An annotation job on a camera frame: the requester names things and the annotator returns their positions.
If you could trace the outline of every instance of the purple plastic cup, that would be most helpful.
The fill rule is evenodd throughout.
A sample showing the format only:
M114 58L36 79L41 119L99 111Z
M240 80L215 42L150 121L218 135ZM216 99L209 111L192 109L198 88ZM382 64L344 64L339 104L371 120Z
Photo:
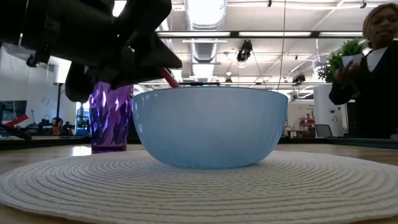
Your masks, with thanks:
M95 85L89 99L92 154L126 150L132 89L132 85L117 90L108 83Z

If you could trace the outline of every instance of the desk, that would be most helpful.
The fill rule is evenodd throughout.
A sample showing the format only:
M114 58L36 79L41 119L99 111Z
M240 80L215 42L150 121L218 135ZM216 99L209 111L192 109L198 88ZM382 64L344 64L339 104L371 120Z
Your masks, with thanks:
M85 146L58 146L36 149L21 149L16 151L0 152L0 174L16 167L24 166L34 162L60 157L82 156L90 152L90 145ZM129 145L128 151L143 150L141 145ZM277 146L279 151L298 151L331 154L337 156L366 159L375 162L398 166L398 151L393 149L378 149L371 147L339 146L328 144L281 144ZM45 217L30 213L20 212L16 209L0 205L1 223L7 224L82 224L61 218ZM355 224L396 224L398 217L384 220L369 220Z

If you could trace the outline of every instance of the red stick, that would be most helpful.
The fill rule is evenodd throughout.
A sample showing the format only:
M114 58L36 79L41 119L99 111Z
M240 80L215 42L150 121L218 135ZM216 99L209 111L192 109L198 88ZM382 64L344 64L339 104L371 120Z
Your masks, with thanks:
M10 122L8 122L8 123L5 124L5 125L6 125L6 126L9 126L9 127L12 127L12 126L14 126L14 125L16 125L16 124L19 124L19 123L21 123L21 122L23 122L23 121L26 121L27 119L29 119L29 117L25 114L24 116L21 116L20 118L15 119L14 121L10 121Z
M172 88L177 88L180 87L180 84L173 78L173 76L170 74L170 72L166 68L162 68L159 70L160 75L166 79L166 81L169 83L169 85Z

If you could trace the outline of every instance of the white wall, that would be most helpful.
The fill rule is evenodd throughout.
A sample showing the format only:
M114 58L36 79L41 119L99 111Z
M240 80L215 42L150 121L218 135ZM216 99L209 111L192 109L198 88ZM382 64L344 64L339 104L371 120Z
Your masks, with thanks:
M290 101L287 106L287 125L291 129L300 129L300 118L304 118L311 111L314 111L316 119L317 116L313 101Z
M58 86L53 85L53 73L49 72L47 76L47 71L42 68L29 68L24 61L7 54L3 49L0 59L0 101L27 100L26 115L29 119L19 125L25 127L33 123L31 110L34 110L36 123L46 115L50 116L49 120L56 117ZM75 113L76 104L63 93L60 117L64 122L75 124Z
M334 105L329 99L331 85L320 85L314 89L317 124L328 124L334 137L343 136L342 106Z

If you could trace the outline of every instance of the woman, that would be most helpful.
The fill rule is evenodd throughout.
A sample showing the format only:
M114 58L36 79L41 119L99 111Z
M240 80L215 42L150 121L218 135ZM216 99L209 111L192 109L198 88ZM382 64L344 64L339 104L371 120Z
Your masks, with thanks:
M339 70L329 98L336 105L355 100L358 137L390 138L398 128L398 4L374 8L363 34L373 50Z

